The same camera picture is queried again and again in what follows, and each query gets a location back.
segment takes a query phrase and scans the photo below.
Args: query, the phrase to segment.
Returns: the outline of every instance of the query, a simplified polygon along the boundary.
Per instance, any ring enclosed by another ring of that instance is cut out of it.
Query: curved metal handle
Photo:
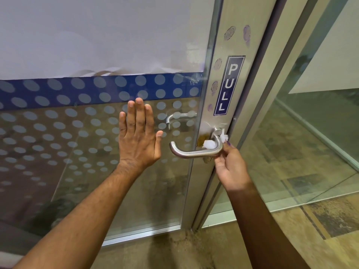
[[[197,117],[197,113],[195,113],[193,116],[188,116],[188,113],[181,113],[181,116],[178,117],[177,119],[180,118],[195,118]],[[166,117],[166,124],[168,125],[168,129],[171,129],[171,120],[173,119],[173,114],[169,115]]]
[[[195,150],[195,151],[182,151],[177,147],[176,142],[170,142],[169,148],[172,153],[180,158],[195,158],[195,157],[213,157],[221,153],[223,149],[223,143],[219,135],[212,134],[213,140],[216,142],[216,148],[214,149],[204,149],[204,150]]]

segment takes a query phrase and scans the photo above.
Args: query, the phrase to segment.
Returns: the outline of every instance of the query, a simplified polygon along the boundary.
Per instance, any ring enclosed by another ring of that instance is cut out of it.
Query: blue sign
[[[227,114],[229,103],[231,102],[234,87],[237,84],[244,59],[244,55],[228,57],[224,69],[221,89],[219,90],[216,107],[214,109],[214,116]]]

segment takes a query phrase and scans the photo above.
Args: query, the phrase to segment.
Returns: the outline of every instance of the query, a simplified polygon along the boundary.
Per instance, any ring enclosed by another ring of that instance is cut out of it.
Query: person's left hand
[[[141,98],[128,102],[128,114],[119,114],[119,168],[139,176],[161,157],[163,131],[154,133],[152,108]]]

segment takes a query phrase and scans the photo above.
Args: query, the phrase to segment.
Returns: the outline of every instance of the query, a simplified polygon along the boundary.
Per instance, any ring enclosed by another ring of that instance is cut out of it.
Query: gray dot
[[[24,165],[21,165],[21,164],[17,164],[14,166],[16,169],[19,169],[19,170],[24,170],[25,169],[25,166]]]
[[[167,117],[166,113],[160,113],[160,114],[157,115],[157,118],[159,120],[164,120],[164,119],[166,119],[166,117]]]
[[[27,112],[24,112],[23,115],[25,116],[26,119],[29,119],[29,120],[36,120],[37,119],[37,115],[33,112],[30,112],[30,111],[27,111]]]
[[[186,122],[187,126],[192,126],[194,124],[195,124],[195,122],[193,120],[189,120],[188,122]]]
[[[61,137],[63,137],[64,139],[71,139],[72,135],[68,132],[62,132]]]
[[[174,128],[180,127],[180,125],[181,125],[181,123],[178,122],[178,121],[175,121],[175,122],[172,124],[172,126],[173,126]]]
[[[95,133],[96,133],[97,135],[99,135],[99,136],[105,135],[105,131],[102,130],[102,129],[97,129],[97,130],[95,131]]]
[[[173,102],[173,107],[178,109],[182,106],[182,102],[181,101],[175,101]]]
[[[190,89],[190,95],[191,96],[196,96],[198,94],[199,90],[197,87],[193,87],[192,89]]]
[[[33,80],[27,79],[23,81],[24,86],[30,91],[38,91],[40,86]]]
[[[38,103],[40,106],[48,106],[50,104],[50,101],[43,96],[36,96],[35,102]]]
[[[77,143],[76,142],[68,142],[67,145],[74,148],[77,146]]]
[[[75,126],[75,127],[78,127],[78,128],[81,128],[81,127],[84,126],[84,124],[79,120],[72,121],[72,125]]]
[[[159,109],[159,110],[163,110],[166,108],[166,103],[164,102],[158,102],[156,107]]]
[[[60,81],[53,79],[53,78],[47,80],[47,85],[56,91],[59,91],[62,89],[62,85],[61,85]]]
[[[81,150],[79,150],[79,149],[76,149],[76,150],[74,150],[74,154],[76,154],[76,155],[82,155],[83,152],[82,152]]]
[[[52,119],[55,119],[58,117],[58,114],[56,111],[53,111],[53,110],[47,110],[45,111],[45,115],[49,118],[52,118]]]
[[[91,102],[91,97],[85,93],[81,93],[79,95],[79,100],[82,102],[82,103],[90,103]]]
[[[13,126],[13,130],[18,132],[18,133],[25,133],[26,132],[26,128],[24,128],[23,126]]]
[[[99,119],[91,119],[91,124],[93,126],[100,126],[101,125],[101,121]]]
[[[105,113],[112,114],[112,113],[114,113],[114,108],[111,107],[111,106],[106,106],[106,107],[103,108],[103,111]]]
[[[183,81],[183,76],[182,75],[180,75],[179,73],[174,75],[173,82],[175,84],[180,84],[180,83],[182,83],[182,81]]]
[[[194,110],[190,110],[188,113],[187,113],[188,117],[192,118],[192,117],[195,117],[196,115],[196,112]]]
[[[42,135],[42,138],[44,140],[54,140],[53,135],[50,135],[50,134],[44,134],[44,135]]]
[[[52,143],[52,144],[50,144],[50,146],[51,146],[53,149],[60,149],[60,148],[61,148],[61,145],[58,144],[58,143]]]
[[[5,161],[7,161],[8,163],[15,163],[15,162],[17,162],[17,159],[15,159],[13,157],[7,157],[7,158],[5,158]]]
[[[115,117],[110,117],[110,118],[108,119],[108,122],[109,122],[110,124],[117,124],[117,123],[119,123],[119,120],[117,120],[117,118],[115,118]]]
[[[24,160],[28,160],[28,161],[32,161],[35,159],[33,156],[29,156],[29,155],[23,156],[23,158]]]
[[[57,165],[57,162],[54,161],[54,160],[49,160],[49,161],[47,162],[47,164],[49,164],[49,165]]]
[[[70,117],[76,117],[77,116],[77,111],[75,111],[74,109],[66,109],[65,113],[67,116]]]
[[[124,87],[127,84],[126,78],[124,78],[123,76],[118,76],[114,79],[114,82],[117,86],[119,87]]]
[[[56,99],[59,103],[63,104],[63,105],[68,105],[71,103],[71,100],[66,96],[66,95],[57,95]]]
[[[165,128],[166,128],[166,124],[165,124],[165,123],[160,123],[160,124],[158,125],[158,128],[159,128],[159,129],[165,129]]]
[[[101,101],[103,102],[109,102],[111,100],[111,96],[110,94],[108,94],[107,92],[102,92],[100,93],[100,95],[98,96],[100,98]]]
[[[108,142],[109,142],[109,140],[106,139],[106,138],[101,138],[100,139],[100,143],[107,144]]]
[[[80,78],[71,79],[71,85],[73,85],[76,89],[83,89],[85,87],[85,83]]]
[[[137,85],[143,86],[146,84],[146,77],[144,77],[143,75],[138,75],[135,78],[135,82]]]
[[[89,134],[87,133],[87,131],[84,131],[84,130],[80,130],[79,131],[79,136],[80,137],[87,137]]]
[[[12,93],[15,91],[15,88],[12,84],[10,84],[9,82],[0,80],[0,90],[5,91],[5,92],[9,92]]]
[[[15,144],[16,143],[16,141],[12,138],[4,138],[2,141],[5,142],[6,144]]]
[[[91,116],[96,115],[96,113],[97,113],[96,109],[91,108],[90,106],[85,108],[85,112],[86,112],[86,114],[91,115]]]
[[[104,88],[106,86],[106,80],[103,79],[102,77],[95,77],[93,79],[93,83],[98,88]]]
[[[179,117],[181,117],[181,113],[177,111],[177,112],[173,113],[173,117],[175,119],[178,119]]]
[[[11,103],[13,103],[15,106],[19,107],[19,108],[26,108],[27,103],[24,99],[18,98],[18,97],[14,97],[11,99]]]
[[[123,101],[127,101],[128,99],[130,99],[130,95],[129,95],[129,93],[126,92],[126,91],[121,91],[121,92],[119,93],[119,98],[120,98],[121,100],[123,100]]]
[[[157,85],[162,85],[166,81],[166,78],[163,75],[156,75],[155,76],[155,83]]]
[[[64,152],[64,151],[60,151],[60,152],[57,152],[57,155],[58,155],[59,157],[66,157],[66,156],[67,156],[67,153]]]
[[[147,97],[148,97],[148,92],[147,91],[144,91],[144,90],[141,90],[137,93],[137,96],[139,98],[142,98],[143,100],[145,100]]]
[[[183,91],[180,88],[175,88],[173,90],[173,96],[174,97],[180,97],[182,95]]]
[[[17,152],[17,153],[25,153],[26,152],[26,149],[22,148],[22,147],[15,147],[14,148],[14,151]]]
[[[191,108],[194,108],[194,107],[197,105],[197,101],[196,101],[196,100],[191,100],[191,101],[189,101],[188,105],[189,105]]]
[[[14,115],[11,115],[9,113],[2,113],[1,118],[7,122],[15,122],[16,118]]]
[[[40,155],[40,157],[42,158],[51,158],[51,155],[47,154],[47,153],[43,153]]]
[[[164,98],[165,95],[166,95],[166,92],[164,90],[162,90],[162,89],[159,89],[159,90],[156,91],[156,97],[157,98]]]
[[[36,130],[39,130],[39,131],[45,131],[46,130],[46,126],[44,126],[43,124],[34,124],[34,128]]]
[[[119,128],[118,128],[118,127],[114,127],[114,128],[112,129],[112,132],[113,132],[114,134],[119,134]]]

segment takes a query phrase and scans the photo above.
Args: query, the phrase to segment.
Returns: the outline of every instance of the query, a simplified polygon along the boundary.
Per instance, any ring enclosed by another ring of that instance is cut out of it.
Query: door handle
[[[169,115],[166,117],[166,124],[168,125],[168,129],[171,129],[171,120],[172,119],[180,119],[180,118],[195,118],[197,117],[197,113],[193,113],[192,115],[189,115],[188,113],[179,113],[179,116],[176,116],[175,113]]]
[[[213,157],[217,156],[223,150],[223,143],[220,138],[222,134],[221,128],[215,128],[211,139],[214,140],[216,143],[216,148],[214,149],[204,149],[204,150],[195,150],[195,151],[183,151],[177,147],[176,142],[170,142],[169,148],[171,149],[172,153],[175,154],[177,157],[180,158],[196,158],[196,157]]]

